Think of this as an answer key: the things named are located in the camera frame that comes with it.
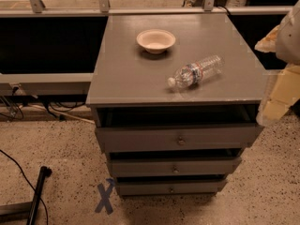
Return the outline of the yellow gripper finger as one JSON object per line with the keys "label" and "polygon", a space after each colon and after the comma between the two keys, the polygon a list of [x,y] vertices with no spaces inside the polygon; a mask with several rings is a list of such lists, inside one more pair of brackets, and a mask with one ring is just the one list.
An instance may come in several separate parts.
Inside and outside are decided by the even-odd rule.
{"label": "yellow gripper finger", "polygon": [[279,121],[300,99],[300,66],[288,64],[268,78],[256,121],[260,126],[270,126]]}
{"label": "yellow gripper finger", "polygon": [[276,42],[279,26],[275,26],[264,38],[256,43],[254,49],[262,53],[274,53],[276,51]]}

